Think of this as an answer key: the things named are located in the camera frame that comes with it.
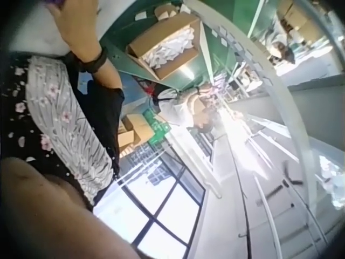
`person in white shirt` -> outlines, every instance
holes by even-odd
[[[271,26],[260,39],[271,55],[295,64],[295,56],[288,46],[287,32],[282,27],[277,15],[274,16]]]
[[[213,124],[207,110],[195,111],[195,101],[207,96],[212,90],[211,84],[203,84],[183,92],[157,84],[152,97],[157,114],[163,120],[182,127],[196,127],[202,133],[212,130]]]

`skin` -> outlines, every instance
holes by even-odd
[[[101,53],[95,23],[97,0],[66,0],[60,10],[48,5],[63,40],[83,62]],[[94,78],[108,88],[121,88],[109,60]],[[28,163],[1,161],[2,217],[21,251],[33,258],[149,258],[135,251],[90,213],[68,182],[46,178]]]
[[[212,90],[211,84],[204,84],[199,87],[200,95],[198,94],[197,90],[195,88],[188,89],[184,91],[180,97],[178,102],[179,103],[186,103],[187,107],[190,111],[190,113],[193,115],[193,121],[194,125],[198,126],[199,128],[203,128],[204,124],[207,124],[209,122],[209,116],[207,113],[201,112],[199,114],[195,114],[195,101],[200,96],[207,96]]]

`window frame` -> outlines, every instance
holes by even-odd
[[[200,219],[200,215],[201,215],[201,210],[202,210],[202,204],[204,202],[205,199],[205,194],[206,194],[206,190],[205,188],[202,186],[202,184],[197,180],[197,178],[191,173],[191,171],[188,169],[188,167],[185,165],[185,163],[182,161],[182,159],[180,158],[180,156],[176,153],[176,151],[174,150],[173,147],[171,147],[171,145],[166,141],[166,139],[164,139],[163,141],[165,141],[168,145],[169,148],[171,148],[171,150],[173,151],[173,153],[175,154],[175,157],[178,158],[178,161],[176,158],[173,158],[171,155],[169,155],[171,158],[173,158],[176,163],[179,163],[180,165],[182,165],[181,169],[179,170],[179,172],[177,174],[174,174],[174,172],[172,172],[172,170],[170,169],[170,167],[166,164],[166,162],[162,159],[159,158],[161,160],[161,162],[164,164],[164,167],[169,171],[171,177],[175,178],[175,182],[171,188],[171,190],[168,192],[168,194],[166,195],[166,197],[164,198],[164,200],[162,201],[162,203],[160,204],[160,206],[158,207],[157,211],[153,214],[151,213],[144,205],[141,201],[139,201],[139,199],[134,195],[134,193],[126,186],[122,186],[122,190],[124,191],[124,193],[129,197],[129,199],[139,208],[139,210],[141,212],[144,213],[144,215],[146,217],[148,217],[148,222],[145,224],[145,226],[143,227],[143,229],[139,232],[138,236],[135,238],[135,240],[132,242],[132,245],[135,247],[138,247],[138,245],[140,244],[140,242],[144,239],[144,237],[146,236],[147,232],[149,231],[149,229],[151,228],[151,226],[156,223],[159,227],[161,227],[165,232],[167,232],[171,237],[173,237],[175,240],[177,240],[179,243],[181,243],[182,245],[186,246],[186,251],[185,254],[183,256],[183,258],[187,258],[188,257],[188,253],[190,251],[194,236],[195,236],[195,232],[196,232],[196,228],[197,225],[199,223],[199,219]],[[156,151],[156,148],[152,145],[149,144],[149,146],[153,149],[153,151]],[[192,193],[188,190],[188,188],[184,185],[184,183],[181,181],[181,177],[184,173],[188,173],[192,176],[192,178],[199,184],[199,186],[201,187],[203,193],[202,193],[202,199],[201,202],[198,202],[197,199],[192,195]],[[124,179],[119,180],[118,184],[121,186],[124,183]],[[164,208],[165,204],[168,202],[168,200],[170,199],[173,191],[175,190],[176,186],[180,185],[183,190],[193,199],[193,201],[199,206],[199,210],[197,212],[197,216],[195,219],[195,223],[194,226],[192,228],[192,232],[189,238],[188,243],[184,242],[183,240],[181,240],[177,235],[175,235],[170,229],[168,229],[163,223],[161,223],[157,217],[160,214],[160,212],[162,211],[162,209]]]

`hand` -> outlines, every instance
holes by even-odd
[[[84,63],[95,60],[101,53],[96,35],[98,0],[65,0],[61,9],[46,6],[71,51]]]

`black top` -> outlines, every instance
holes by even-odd
[[[110,184],[99,190],[90,202],[85,196],[80,181],[56,154],[53,148],[43,147],[43,133],[34,122],[34,115],[29,111],[27,100],[28,56],[20,56],[10,60],[6,73],[6,82],[1,82],[1,159],[17,157],[33,166],[38,172],[55,175],[76,188],[92,211],[100,201]],[[118,127],[121,107],[124,100],[121,89],[105,88],[95,81],[87,84],[88,94],[77,89],[78,72],[68,70],[73,93],[106,153],[111,158],[113,182],[119,173]]]

